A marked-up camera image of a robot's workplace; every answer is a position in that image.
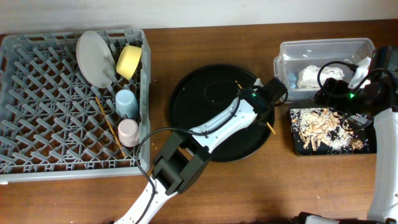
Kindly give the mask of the grey round plate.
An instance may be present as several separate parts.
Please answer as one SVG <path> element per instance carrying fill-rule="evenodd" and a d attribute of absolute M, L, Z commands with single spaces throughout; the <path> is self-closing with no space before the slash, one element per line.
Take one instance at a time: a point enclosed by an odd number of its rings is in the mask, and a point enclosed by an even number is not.
<path fill-rule="evenodd" d="M 80 72 L 90 84 L 98 88 L 111 86 L 115 62 L 108 45 L 97 32 L 86 31 L 80 36 L 76 59 Z"/>

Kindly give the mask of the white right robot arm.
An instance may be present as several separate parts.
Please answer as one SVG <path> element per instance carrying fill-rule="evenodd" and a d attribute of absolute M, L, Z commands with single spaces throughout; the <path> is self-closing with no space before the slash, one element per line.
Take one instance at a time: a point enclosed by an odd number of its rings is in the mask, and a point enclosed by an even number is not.
<path fill-rule="evenodd" d="M 365 223 L 397 223 L 397 47 L 375 50 L 356 87 L 332 78 L 319 86 L 316 104 L 369 116 L 376 133 L 376 183 Z"/>

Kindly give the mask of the wooden chopstick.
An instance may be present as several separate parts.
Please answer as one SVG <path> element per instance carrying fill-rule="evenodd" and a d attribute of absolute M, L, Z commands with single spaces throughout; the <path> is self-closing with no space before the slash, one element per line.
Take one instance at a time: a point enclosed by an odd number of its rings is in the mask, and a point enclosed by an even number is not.
<path fill-rule="evenodd" d="M 238 86 L 238 88 L 239 88 L 240 90 L 243 89 L 242 86 L 241 86 L 241 84 L 239 84 L 236 80 L 235 80 L 234 82 L 237 84 L 237 86 Z M 276 134 L 274 128 L 270 125 L 269 122 L 264 123 L 264 122 L 262 122 L 262 121 L 257 121 L 257 124 L 258 124 L 258 125 L 263 125 L 263 126 L 266 125 L 266 126 L 270 129 L 270 131 L 271 131 L 273 134 Z"/>
<path fill-rule="evenodd" d="M 100 109 L 100 111 L 101 111 L 101 114 L 104 116 L 104 119 L 105 119 L 105 121 L 106 121 L 106 123 L 107 123 L 107 125 L 108 125 L 108 127 L 109 127 L 109 129 L 110 129 L 110 131 L 111 131 L 111 133 L 112 133 L 112 135 L 113 135 L 113 137 L 114 137 L 114 140 L 116 141 L 116 144 L 117 144 L 118 147 L 119 147 L 119 150 L 121 151 L 122 155 L 123 155 L 124 157 L 126 157 L 126 154 L 125 154 L 124 151 L 123 151 L 123 147 L 122 147 L 122 145 L 121 145 L 121 143 L 120 143 L 120 141 L 119 141 L 119 139 L 118 139 L 116 133 L 114 132 L 113 125 L 112 125 L 112 124 L 109 122 L 109 120 L 107 119 L 106 113 L 105 113 L 105 111 L 104 111 L 104 109 L 103 109 L 103 107 L 102 107 L 102 104 L 100 103 L 100 100 L 99 100 L 99 98 L 98 98 L 97 96 L 95 97 L 95 101 L 96 101 L 97 105 L 99 106 L 99 109 Z"/>

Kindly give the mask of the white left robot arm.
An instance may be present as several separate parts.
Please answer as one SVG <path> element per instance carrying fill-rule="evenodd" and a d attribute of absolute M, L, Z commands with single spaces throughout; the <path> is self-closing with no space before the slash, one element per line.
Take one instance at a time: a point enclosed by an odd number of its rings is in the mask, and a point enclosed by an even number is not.
<path fill-rule="evenodd" d="M 266 123 L 287 88 L 277 78 L 263 86 L 233 83 L 236 96 L 222 112 L 189 130 L 169 127 L 171 135 L 153 160 L 151 175 L 141 195 L 118 223 L 149 223 L 161 207 L 184 193 L 201 176 L 213 151 L 252 123 Z"/>

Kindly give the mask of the white paper napkin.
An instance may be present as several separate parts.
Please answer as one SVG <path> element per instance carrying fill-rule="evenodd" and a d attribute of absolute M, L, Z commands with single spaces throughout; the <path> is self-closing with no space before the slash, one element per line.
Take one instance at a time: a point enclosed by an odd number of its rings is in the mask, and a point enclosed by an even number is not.
<path fill-rule="evenodd" d="M 318 73 L 320 71 L 319 67 L 310 65 L 304 68 L 298 73 L 297 86 L 299 89 L 312 89 L 319 88 L 318 84 Z M 338 67 L 325 67 L 320 75 L 320 82 L 323 85 L 328 78 L 334 78 L 335 80 L 342 80 L 345 77 L 342 69 Z"/>

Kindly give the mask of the light blue plastic cup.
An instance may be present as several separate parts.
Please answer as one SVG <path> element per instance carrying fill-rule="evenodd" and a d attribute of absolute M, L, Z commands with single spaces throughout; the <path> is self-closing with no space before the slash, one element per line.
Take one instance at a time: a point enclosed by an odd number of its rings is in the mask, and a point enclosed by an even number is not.
<path fill-rule="evenodd" d="M 133 118 L 139 112 L 139 104 L 131 90 L 119 90 L 115 96 L 116 112 L 121 117 Z"/>

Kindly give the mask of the pink plastic cup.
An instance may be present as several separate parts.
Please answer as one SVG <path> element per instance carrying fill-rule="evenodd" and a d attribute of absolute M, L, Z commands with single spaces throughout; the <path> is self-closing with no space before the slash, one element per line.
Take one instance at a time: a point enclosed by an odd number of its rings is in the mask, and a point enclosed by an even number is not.
<path fill-rule="evenodd" d="M 118 137 L 123 146 L 134 147 L 139 144 L 139 125 L 133 119 L 124 119 L 118 125 Z"/>

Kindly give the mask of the yellow plastic bowl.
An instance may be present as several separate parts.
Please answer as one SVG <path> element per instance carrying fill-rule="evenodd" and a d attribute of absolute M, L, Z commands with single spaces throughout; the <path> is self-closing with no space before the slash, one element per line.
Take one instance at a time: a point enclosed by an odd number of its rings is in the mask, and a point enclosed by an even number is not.
<path fill-rule="evenodd" d="M 142 49 L 140 47 L 131 45 L 125 46 L 116 64 L 117 73 L 123 78 L 130 80 L 138 67 L 141 53 Z"/>

